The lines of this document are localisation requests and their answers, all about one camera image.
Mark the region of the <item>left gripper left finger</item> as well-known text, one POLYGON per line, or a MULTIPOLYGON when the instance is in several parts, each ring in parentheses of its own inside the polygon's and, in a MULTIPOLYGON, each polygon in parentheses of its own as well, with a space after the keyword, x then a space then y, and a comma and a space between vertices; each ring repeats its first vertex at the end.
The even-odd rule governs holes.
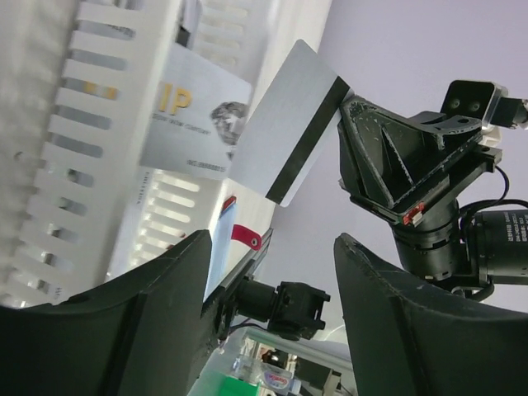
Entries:
POLYGON ((186 394, 210 249, 197 231, 61 304, 2 308, 2 394, 186 394))

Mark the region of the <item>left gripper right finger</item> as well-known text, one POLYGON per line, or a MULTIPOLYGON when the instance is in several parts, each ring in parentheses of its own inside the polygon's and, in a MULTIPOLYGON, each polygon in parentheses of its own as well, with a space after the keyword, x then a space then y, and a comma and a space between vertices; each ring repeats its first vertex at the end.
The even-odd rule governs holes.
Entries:
POLYGON ((453 295, 347 233, 334 261, 360 395, 525 395, 527 315, 453 295))

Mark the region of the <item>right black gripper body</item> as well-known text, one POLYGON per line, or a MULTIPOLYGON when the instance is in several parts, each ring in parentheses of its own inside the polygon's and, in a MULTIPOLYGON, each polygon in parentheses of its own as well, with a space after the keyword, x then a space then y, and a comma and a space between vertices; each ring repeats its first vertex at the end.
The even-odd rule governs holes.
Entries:
POLYGON ((405 118, 359 96, 340 111, 340 184, 351 202, 390 226, 406 271, 430 281, 462 272, 457 197, 502 159, 480 143, 480 121, 430 111, 405 118))

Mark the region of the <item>white plastic basket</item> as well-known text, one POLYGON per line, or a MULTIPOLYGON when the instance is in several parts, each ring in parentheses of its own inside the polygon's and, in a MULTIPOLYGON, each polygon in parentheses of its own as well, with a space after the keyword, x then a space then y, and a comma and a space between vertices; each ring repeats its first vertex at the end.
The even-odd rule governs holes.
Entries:
POLYGON ((1 4, 1 303, 58 303, 275 206, 235 181, 141 169, 154 80, 182 1, 1 4))

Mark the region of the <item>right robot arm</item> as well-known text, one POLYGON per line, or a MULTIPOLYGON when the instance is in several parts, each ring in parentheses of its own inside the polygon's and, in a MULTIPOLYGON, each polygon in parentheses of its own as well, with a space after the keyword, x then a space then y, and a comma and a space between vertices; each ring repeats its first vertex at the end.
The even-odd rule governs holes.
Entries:
POLYGON ((405 118, 354 96, 338 126, 341 187, 392 229, 403 268, 451 293, 481 301, 495 285, 527 282, 527 203, 506 194, 460 205, 458 197, 502 153, 484 130, 522 127, 525 100, 458 98, 443 113, 405 118))

